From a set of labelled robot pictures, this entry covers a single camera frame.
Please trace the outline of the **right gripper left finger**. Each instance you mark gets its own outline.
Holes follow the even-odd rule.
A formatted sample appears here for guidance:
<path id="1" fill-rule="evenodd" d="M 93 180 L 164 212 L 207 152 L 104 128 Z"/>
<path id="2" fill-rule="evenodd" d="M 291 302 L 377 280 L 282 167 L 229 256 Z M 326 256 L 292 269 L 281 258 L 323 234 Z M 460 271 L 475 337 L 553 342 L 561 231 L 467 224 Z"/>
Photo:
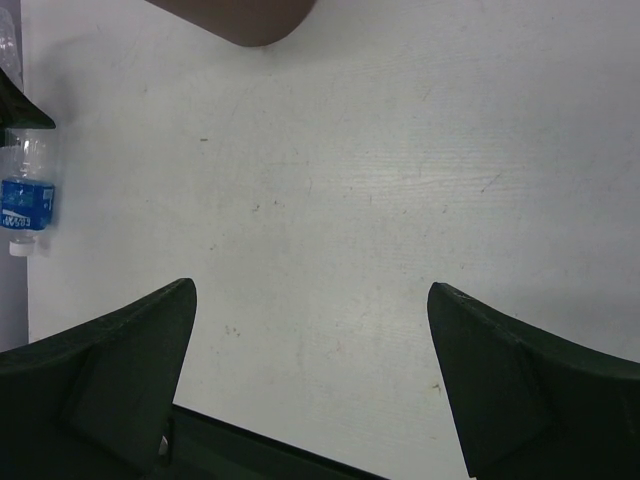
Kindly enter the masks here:
<path id="1" fill-rule="evenodd" d="M 144 479 L 159 462 L 196 313 L 176 280 L 1 355 L 4 479 Z"/>

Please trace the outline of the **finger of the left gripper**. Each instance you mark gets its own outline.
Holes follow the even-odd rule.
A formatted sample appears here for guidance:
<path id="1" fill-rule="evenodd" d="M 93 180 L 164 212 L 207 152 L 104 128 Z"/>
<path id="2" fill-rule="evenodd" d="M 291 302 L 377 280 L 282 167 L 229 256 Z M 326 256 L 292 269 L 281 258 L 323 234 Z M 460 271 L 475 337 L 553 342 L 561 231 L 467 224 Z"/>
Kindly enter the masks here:
<path id="1" fill-rule="evenodd" d="M 53 130 L 54 120 L 33 104 L 1 71 L 1 147 L 20 143 L 27 130 Z"/>

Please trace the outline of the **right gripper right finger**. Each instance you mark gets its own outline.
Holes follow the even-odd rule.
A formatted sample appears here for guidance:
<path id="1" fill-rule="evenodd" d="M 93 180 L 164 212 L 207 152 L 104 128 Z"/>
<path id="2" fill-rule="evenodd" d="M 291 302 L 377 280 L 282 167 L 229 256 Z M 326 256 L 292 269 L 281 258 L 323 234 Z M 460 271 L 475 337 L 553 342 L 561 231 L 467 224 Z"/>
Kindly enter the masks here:
<path id="1" fill-rule="evenodd" d="M 638 363 L 445 283 L 431 286 L 427 313 L 471 478 L 638 478 Z"/>

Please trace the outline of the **blue label plastic bottle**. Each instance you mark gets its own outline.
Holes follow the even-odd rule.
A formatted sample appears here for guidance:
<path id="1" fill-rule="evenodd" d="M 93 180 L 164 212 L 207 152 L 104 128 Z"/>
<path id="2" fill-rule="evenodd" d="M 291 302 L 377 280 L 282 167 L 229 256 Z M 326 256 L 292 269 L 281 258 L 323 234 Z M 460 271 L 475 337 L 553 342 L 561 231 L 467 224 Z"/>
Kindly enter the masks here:
<path id="1" fill-rule="evenodd" d="M 1 148 L 1 228 L 9 254 L 32 255 L 50 229 L 56 195 L 54 130 L 10 130 Z"/>

